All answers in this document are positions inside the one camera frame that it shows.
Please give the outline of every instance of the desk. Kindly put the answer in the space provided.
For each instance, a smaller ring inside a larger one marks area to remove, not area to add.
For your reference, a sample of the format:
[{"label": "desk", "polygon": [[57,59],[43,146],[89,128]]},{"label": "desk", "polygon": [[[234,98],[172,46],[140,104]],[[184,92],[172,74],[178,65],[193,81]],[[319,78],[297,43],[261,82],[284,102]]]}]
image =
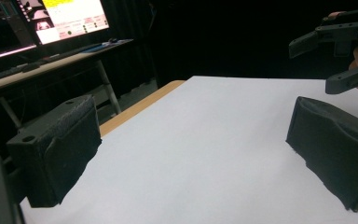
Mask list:
[{"label": "desk", "polygon": [[61,205],[28,223],[358,223],[285,142],[297,96],[358,117],[323,80],[192,77],[103,137]]},{"label": "desk", "polygon": [[98,72],[100,75],[100,78],[103,83],[103,88],[106,92],[106,95],[115,109],[116,114],[121,112],[120,106],[117,101],[117,97],[113,91],[113,88],[110,84],[110,81],[107,77],[107,74],[103,68],[102,61],[98,58],[102,53],[107,52],[108,50],[116,49],[118,47],[122,47],[125,44],[130,43],[131,39],[125,39],[125,40],[119,40],[117,43],[112,44],[111,46],[107,47],[106,49],[101,49],[96,52],[84,52],[84,53],[78,53],[76,55],[58,60],[54,63],[47,63],[41,65],[39,68],[25,72],[25,73],[18,73],[15,75],[12,75],[10,77],[4,77],[0,79],[0,104],[2,107],[6,110],[6,112],[9,114],[10,118],[16,125],[18,129],[21,128],[22,124],[20,120],[17,118],[17,116],[14,114],[14,112],[11,110],[10,106],[8,105],[6,99],[1,96],[2,92],[13,90],[15,88],[21,88],[21,86],[26,85],[24,84],[27,81],[32,81],[37,78],[41,78],[46,74],[52,74],[57,72],[60,69],[67,69],[70,66],[76,66],[80,63],[89,62],[91,66],[96,66],[98,68]]}]

